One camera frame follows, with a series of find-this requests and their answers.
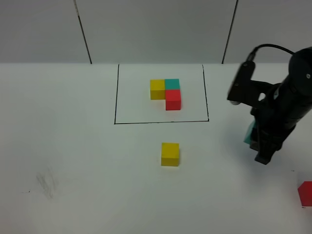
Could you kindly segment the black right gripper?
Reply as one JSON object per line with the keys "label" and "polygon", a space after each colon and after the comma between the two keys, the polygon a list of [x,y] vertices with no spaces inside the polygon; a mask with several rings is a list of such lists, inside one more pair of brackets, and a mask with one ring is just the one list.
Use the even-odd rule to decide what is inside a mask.
{"label": "black right gripper", "polygon": [[281,83],[269,100],[267,109],[252,109],[255,126],[250,134],[250,148],[258,151],[255,161],[267,165],[302,118],[302,95],[293,85]]}

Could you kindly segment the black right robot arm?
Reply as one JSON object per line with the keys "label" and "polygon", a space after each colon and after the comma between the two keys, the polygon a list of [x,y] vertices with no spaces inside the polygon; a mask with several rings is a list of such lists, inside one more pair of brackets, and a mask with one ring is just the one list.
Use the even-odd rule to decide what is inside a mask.
{"label": "black right robot arm", "polygon": [[287,77],[271,88],[263,103],[263,109],[251,110],[255,122],[250,148],[257,151],[255,160],[266,165],[312,108],[311,48],[291,56]]}

